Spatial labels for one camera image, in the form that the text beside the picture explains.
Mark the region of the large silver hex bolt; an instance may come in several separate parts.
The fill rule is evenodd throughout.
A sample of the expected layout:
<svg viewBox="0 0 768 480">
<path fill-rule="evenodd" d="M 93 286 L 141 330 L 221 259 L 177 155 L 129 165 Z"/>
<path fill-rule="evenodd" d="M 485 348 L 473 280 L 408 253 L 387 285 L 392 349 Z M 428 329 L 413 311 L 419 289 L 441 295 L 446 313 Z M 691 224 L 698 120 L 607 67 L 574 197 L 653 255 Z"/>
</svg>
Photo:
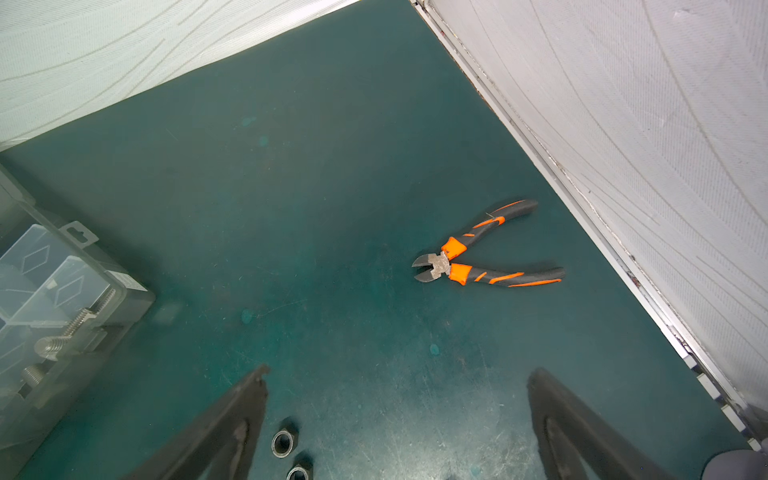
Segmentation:
<svg viewBox="0 0 768 480">
<path fill-rule="evenodd" d="M 82 309 L 59 335 L 47 336 L 37 340 L 34 344 L 34 352 L 45 360 L 57 361 L 59 354 L 63 352 L 75 333 L 96 316 L 97 314 L 92 310 Z"/>
</svg>

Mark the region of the green table mat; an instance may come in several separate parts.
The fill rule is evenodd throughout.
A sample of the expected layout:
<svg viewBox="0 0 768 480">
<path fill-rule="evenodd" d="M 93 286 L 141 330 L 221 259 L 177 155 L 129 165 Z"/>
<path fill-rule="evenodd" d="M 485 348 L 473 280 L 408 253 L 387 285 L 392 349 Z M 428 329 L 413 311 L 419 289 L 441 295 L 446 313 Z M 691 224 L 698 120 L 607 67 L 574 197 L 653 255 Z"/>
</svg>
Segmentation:
<svg viewBox="0 0 768 480">
<path fill-rule="evenodd" d="M 415 9 L 363 1 L 18 145 L 2 164 L 156 301 L 25 479 L 118 479 L 266 364 L 251 477 L 287 421 L 318 479 L 540 479 L 552 372 L 680 479 L 746 443 Z M 554 285 L 421 283 L 516 199 L 495 261 Z"/>
</svg>

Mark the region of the black hex nut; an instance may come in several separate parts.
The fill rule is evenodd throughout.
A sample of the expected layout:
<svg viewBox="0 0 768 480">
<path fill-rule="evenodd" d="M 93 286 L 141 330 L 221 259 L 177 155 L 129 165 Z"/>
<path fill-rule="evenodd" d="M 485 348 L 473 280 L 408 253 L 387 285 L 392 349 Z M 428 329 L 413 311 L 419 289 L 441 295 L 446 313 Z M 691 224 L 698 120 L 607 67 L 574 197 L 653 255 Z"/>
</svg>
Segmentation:
<svg viewBox="0 0 768 480">
<path fill-rule="evenodd" d="M 312 480 L 313 464 L 306 459 L 297 460 L 286 474 L 286 480 Z"/>
<path fill-rule="evenodd" d="M 297 443 L 297 430 L 293 427 L 283 427 L 272 437 L 271 452 L 276 458 L 286 458 L 294 451 Z"/>
</svg>

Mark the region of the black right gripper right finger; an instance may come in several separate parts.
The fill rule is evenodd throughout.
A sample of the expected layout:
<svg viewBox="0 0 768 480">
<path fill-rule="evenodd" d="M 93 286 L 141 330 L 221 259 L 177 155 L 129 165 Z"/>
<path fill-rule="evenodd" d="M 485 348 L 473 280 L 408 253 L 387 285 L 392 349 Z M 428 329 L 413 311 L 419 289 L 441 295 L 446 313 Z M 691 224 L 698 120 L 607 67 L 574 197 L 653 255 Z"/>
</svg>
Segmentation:
<svg viewBox="0 0 768 480">
<path fill-rule="evenodd" d="M 670 479 L 549 371 L 527 381 L 532 426 L 548 479 Z"/>
</svg>

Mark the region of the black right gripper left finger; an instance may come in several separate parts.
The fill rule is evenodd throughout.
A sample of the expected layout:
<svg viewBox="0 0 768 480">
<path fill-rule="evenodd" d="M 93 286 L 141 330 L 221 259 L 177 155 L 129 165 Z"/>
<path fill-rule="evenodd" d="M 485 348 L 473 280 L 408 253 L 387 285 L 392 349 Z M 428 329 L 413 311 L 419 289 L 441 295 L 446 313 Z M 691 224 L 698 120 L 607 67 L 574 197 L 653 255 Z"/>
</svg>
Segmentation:
<svg viewBox="0 0 768 480">
<path fill-rule="evenodd" d="M 127 479 L 246 479 L 268 398 L 262 364 L 232 385 L 213 405 Z"/>
</svg>

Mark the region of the orange black side cutters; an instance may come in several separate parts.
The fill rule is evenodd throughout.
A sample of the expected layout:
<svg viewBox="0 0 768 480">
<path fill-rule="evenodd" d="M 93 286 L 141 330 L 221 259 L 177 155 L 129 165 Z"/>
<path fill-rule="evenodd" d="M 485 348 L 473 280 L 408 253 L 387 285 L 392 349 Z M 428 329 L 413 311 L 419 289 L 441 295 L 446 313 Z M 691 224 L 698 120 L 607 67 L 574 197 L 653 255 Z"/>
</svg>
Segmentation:
<svg viewBox="0 0 768 480">
<path fill-rule="evenodd" d="M 457 233 L 449 236 L 434 252 L 417 256 L 411 267 L 414 278 L 430 283 L 445 278 L 461 286 L 488 285 L 517 289 L 554 285 L 566 278 L 566 269 L 551 262 L 495 261 L 476 251 L 496 231 L 519 224 L 531 216 L 539 203 L 516 199 L 487 211 Z"/>
</svg>

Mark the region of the clear plastic organizer box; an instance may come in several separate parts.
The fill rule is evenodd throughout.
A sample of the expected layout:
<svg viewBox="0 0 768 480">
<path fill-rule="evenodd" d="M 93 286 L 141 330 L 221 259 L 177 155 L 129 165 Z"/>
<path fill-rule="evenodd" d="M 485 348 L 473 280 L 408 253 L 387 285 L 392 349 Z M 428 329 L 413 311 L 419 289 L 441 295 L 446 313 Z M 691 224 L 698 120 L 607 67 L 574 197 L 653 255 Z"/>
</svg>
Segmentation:
<svg viewBox="0 0 768 480">
<path fill-rule="evenodd" d="M 114 262 L 79 221 L 37 207 L 1 172 L 1 476 L 15 478 L 149 310 L 154 293 Z M 57 361 L 34 352 L 78 313 L 82 326 Z"/>
</svg>

